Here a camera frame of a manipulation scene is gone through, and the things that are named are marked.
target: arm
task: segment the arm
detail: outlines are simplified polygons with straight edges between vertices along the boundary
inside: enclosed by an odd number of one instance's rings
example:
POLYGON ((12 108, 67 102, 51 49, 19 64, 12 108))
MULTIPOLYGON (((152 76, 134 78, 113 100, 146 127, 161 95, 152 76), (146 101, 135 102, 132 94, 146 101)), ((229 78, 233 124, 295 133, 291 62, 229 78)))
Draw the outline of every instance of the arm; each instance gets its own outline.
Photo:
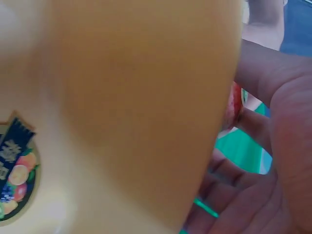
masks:
MULTIPOLYGON (((284 39, 284 0, 249 0, 249 19, 244 24, 242 38, 279 50, 284 39)), ((249 95, 246 107, 255 110, 261 101, 249 95)))

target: finger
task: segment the finger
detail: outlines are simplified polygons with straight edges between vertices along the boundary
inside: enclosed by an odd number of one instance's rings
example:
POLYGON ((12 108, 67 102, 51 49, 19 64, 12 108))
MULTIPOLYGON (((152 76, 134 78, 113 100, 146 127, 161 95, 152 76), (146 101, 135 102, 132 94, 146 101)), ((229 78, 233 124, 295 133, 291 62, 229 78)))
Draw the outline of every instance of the finger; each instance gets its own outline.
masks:
POLYGON ((267 180, 263 179, 239 193, 227 209, 220 214, 209 234, 242 233, 272 195, 276 180, 266 178, 267 180))
POLYGON ((213 151, 209 170, 223 181, 241 189, 248 188, 259 179, 258 174, 248 173, 237 167, 217 149, 213 151))
POLYGON ((238 192, 238 188, 225 184, 212 174, 207 173, 199 189, 199 199, 220 214, 238 192))
POLYGON ((269 107, 276 90, 302 74, 306 61, 243 40, 235 81, 269 107))
POLYGON ((207 234, 215 221, 215 217, 193 204, 183 229, 188 234, 207 234))
POLYGON ((248 134, 272 155, 270 119, 268 117, 244 108, 238 118, 236 127, 248 134))

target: green fabric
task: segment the green fabric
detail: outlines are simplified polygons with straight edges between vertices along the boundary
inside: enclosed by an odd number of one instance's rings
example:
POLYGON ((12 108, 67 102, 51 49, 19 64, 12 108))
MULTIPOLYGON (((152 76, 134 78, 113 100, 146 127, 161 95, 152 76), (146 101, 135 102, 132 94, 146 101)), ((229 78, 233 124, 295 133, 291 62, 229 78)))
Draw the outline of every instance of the green fabric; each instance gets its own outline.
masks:
MULTIPOLYGON (((264 115, 264 104, 261 104, 258 109, 256 109, 256 112, 264 115)), ((249 172, 259 172, 262 148, 241 130, 238 129, 218 139, 215 147, 238 167, 249 172)), ((198 199, 196 199, 194 203, 205 209, 211 215, 217 217, 217 213, 200 202, 198 199)))

